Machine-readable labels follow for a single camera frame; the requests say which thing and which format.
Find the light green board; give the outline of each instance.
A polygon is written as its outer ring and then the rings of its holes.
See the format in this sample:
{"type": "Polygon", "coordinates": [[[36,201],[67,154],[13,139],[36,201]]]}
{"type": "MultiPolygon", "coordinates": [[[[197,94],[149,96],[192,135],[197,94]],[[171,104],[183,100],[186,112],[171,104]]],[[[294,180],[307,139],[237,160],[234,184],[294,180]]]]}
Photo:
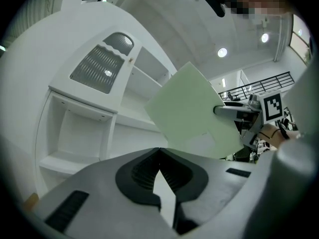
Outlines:
{"type": "Polygon", "coordinates": [[[235,122],[213,113],[224,102],[191,64],[184,65],[149,100],[145,110],[169,148],[223,158],[243,148],[235,122]]]}

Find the white cabinet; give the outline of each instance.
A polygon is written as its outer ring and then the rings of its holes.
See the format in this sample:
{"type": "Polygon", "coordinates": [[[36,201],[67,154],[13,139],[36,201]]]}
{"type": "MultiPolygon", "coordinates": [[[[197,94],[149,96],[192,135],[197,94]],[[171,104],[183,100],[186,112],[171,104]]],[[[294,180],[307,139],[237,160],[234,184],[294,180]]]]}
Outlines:
{"type": "Polygon", "coordinates": [[[78,48],[49,84],[40,117],[39,196],[93,163],[167,147],[144,106],[169,78],[163,64],[127,32],[111,28],[78,48]]]}
{"type": "Polygon", "coordinates": [[[116,114],[51,91],[41,115],[35,146],[39,195],[56,186],[52,183],[59,181],[55,177],[70,176],[108,159],[115,120],[116,114]]]}

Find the gray plastic panel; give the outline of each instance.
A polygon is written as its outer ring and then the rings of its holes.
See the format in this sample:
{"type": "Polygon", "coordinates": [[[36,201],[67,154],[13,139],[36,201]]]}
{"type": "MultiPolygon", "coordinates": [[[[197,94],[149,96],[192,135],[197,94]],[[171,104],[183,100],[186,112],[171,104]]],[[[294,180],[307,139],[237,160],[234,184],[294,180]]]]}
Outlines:
{"type": "Polygon", "coordinates": [[[134,47],[133,41],[122,33],[113,33],[104,42],[127,56],[134,47]]]}
{"type": "Polygon", "coordinates": [[[75,190],[89,197],[65,230],[75,239],[171,239],[176,232],[168,226],[156,206],[133,203],[115,183],[118,169],[152,149],[133,152],[87,166],[46,194],[33,209],[47,219],[75,190]]]}
{"type": "Polygon", "coordinates": [[[253,172],[255,164],[219,160],[196,156],[178,150],[167,149],[188,161],[199,165],[208,174],[208,185],[202,194],[193,201],[181,206],[188,219],[201,225],[217,215],[240,191],[248,178],[226,172],[229,168],[253,172]]]}
{"type": "Polygon", "coordinates": [[[120,56],[98,45],[75,68],[70,79],[108,94],[123,63],[120,56]]]}

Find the ceiling light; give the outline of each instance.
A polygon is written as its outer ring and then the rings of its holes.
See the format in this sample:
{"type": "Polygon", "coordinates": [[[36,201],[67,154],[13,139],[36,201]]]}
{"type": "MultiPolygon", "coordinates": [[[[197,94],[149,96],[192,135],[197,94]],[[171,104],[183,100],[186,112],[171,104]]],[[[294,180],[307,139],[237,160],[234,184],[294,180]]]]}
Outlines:
{"type": "Polygon", "coordinates": [[[227,55],[227,50],[225,48],[221,48],[218,52],[217,52],[218,57],[225,57],[227,55]]]}
{"type": "Polygon", "coordinates": [[[263,34],[262,37],[261,37],[261,41],[262,42],[267,42],[269,39],[269,35],[268,34],[263,34]]]}
{"type": "Polygon", "coordinates": [[[105,73],[106,76],[109,76],[109,77],[112,76],[112,72],[109,71],[109,70],[105,70],[104,73],[105,73]]]}

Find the white ceiling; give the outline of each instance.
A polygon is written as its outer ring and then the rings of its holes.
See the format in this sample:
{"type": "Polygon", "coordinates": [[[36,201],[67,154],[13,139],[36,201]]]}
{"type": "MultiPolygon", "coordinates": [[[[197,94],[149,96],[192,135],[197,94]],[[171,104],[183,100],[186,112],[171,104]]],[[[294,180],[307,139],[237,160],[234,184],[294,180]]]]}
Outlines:
{"type": "Polygon", "coordinates": [[[226,8],[219,18],[204,0],[118,0],[159,42],[177,69],[192,62],[207,79],[274,59],[280,18],[244,19],[226,8]],[[260,38],[266,32],[267,43],[260,38]],[[225,47],[224,58],[217,51],[225,47]]]}

